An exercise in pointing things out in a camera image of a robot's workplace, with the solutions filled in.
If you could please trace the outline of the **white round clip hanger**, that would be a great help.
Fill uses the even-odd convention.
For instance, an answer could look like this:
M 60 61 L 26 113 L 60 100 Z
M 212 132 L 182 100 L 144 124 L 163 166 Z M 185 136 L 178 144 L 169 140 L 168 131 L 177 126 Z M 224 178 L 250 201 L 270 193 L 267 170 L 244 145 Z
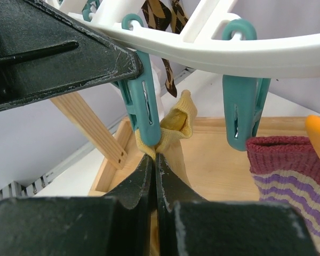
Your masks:
M 201 1 L 180 34 L 134 25 L 122 19 L 142 1 L 104 1 L 87 25 L 126 47 L 217 74 L 264 78 L 320 77 L 320 34 L 256 41 L 214 40 L 218 28 L 237 19 L 234 1 Z

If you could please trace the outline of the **yellow sock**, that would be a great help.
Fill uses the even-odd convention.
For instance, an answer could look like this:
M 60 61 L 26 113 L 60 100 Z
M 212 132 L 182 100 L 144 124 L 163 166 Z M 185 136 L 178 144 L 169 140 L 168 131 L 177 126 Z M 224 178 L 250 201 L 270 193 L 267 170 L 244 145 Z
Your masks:
M 189 182 L 181 145 L 182 139 L 192 137 L 196 116 L 191 93 L 183 90 L 178 102 L 160 122 L 161 139 L 157 145 L 146 146 L 140 131 L 134 133 L 138 149 L 155 164 L 156 209 L 151 214 L 150 255 L 171 255 L 176 230 L 170 227 L 169 220 L 176 202 L 206 200 Z

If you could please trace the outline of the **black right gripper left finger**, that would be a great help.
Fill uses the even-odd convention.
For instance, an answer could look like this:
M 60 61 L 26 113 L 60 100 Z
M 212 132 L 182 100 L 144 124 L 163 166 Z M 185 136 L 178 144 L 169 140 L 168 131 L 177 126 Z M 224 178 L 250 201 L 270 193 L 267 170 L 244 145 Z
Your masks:
M 153 161 L 96 197 L 0 201 L 0 255 L 148 255 Z

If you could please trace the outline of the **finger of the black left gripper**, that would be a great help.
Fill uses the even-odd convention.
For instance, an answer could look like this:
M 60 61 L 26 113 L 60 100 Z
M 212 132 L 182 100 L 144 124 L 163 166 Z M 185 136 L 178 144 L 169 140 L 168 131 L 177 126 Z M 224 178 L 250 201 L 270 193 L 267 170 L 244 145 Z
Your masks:
M 0 1 L 0 111 L 142 72 L 134 51 L 44 1 Z

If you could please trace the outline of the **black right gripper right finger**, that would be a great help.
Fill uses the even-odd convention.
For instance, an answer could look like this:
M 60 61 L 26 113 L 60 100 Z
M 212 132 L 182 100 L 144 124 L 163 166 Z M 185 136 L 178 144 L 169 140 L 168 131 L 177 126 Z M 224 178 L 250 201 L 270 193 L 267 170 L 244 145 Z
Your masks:
M 208 201 L 155 160 L 160 255 L 317 255 L 303 217 L 285 203 Z

